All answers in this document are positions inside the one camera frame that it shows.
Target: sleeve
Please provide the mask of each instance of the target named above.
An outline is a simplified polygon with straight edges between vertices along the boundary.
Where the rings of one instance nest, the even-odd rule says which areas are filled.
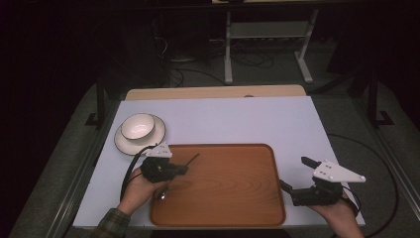
[[[107,237],[107,238],[121,238],[124,237],[127,227],[130,223],[130,216],[117,208],[111,208],[106,213],[104,218],[99,222],[99,225],[92,230],[89,237]]]

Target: saucer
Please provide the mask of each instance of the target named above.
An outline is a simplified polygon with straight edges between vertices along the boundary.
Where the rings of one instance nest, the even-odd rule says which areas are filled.
[[[155,115],[151,116],[153,116],[155,119],[155,129],[151,131],[151,134],[148,135],[148,138],[146,140],[127,139],[121,133],[121,126],[118,127],[114,137],[115,146],[118,148],[118,150],[120,150],[124,154],[134,156],[144,147],[159,144],[163,140],[166,129],[164,123],[160,118],[156,117]]]

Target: brown tray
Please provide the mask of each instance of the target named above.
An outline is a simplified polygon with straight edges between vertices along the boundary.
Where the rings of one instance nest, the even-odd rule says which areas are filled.
[[[273,151],[265,144],[172,145],[170,161],[188,166],[154,200],[157,226],[269,227],[285,212]]]

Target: white plastic bracket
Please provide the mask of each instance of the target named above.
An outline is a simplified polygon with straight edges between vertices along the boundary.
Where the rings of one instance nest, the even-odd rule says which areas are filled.
[[[330,161],[321,163],[315,169],[313,176],[332,182],[365,182],[367,180],[364,176],[358,175]]]
[[[172,152],[166,142],[160,143],[150,151],[146,152],[147,157],[171,158]]]

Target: hand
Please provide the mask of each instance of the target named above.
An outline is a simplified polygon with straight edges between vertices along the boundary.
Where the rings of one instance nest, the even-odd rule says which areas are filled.
[[[343,197],[348,198],[345,192],[343,192]],[[316,205],[309,206],[309,208],[324,217],[338,237],[364,237],[358,222],[356,221],[355,214],[343,200],[339,199],[339,201],[333,205]]]
[[[117,208],[131,216],[133,212],[148,201],[155,190],[168,184],[169,181],[152,183],[141,175],[140,168],[136,168],[130,175],[130,182]]]

